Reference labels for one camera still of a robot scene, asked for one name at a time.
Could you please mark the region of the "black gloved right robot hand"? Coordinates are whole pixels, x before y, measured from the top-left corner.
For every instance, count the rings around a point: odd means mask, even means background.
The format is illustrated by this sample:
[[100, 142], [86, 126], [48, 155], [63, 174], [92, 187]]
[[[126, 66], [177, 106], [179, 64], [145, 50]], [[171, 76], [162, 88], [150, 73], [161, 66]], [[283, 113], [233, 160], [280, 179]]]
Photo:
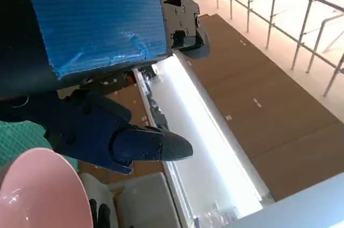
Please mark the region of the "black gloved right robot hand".
[[102, 203], [100, 206], [97, 205], [97, 202], [92, 198], [89, 200], [90, 210], [92, 215], [92, 222], [94, 228], [110, 228], [110, 208]]

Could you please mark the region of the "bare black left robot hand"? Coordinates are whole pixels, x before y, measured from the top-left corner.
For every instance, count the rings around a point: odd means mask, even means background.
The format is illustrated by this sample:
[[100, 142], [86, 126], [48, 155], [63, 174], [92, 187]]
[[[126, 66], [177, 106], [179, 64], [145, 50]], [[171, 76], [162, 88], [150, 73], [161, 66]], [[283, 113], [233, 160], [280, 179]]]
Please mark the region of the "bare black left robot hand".
[[1, 120], [39, 124], [56, 153], [122, 174], [133, 161], [188, 158], [186, 139], [131, 124], [130, 110], [98, 90], [58, 96], [174, 50], [210, 52], [193, 0], [1, 0]]

